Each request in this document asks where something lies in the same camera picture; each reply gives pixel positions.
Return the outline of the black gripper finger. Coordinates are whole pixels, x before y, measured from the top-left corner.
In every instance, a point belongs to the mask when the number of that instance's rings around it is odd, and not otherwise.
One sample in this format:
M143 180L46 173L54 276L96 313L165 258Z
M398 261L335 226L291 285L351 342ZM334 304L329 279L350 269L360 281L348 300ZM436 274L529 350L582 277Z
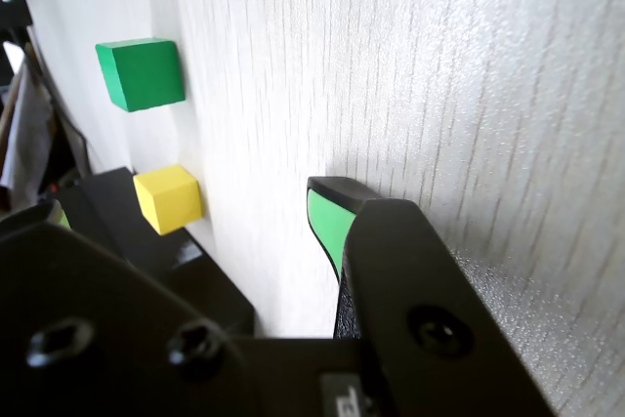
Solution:
M393 416L548 416L552 410L420 208L347 177L307 182L310 228L340 283Z
M47 205L1 223L5 416L250 416L222 328Z

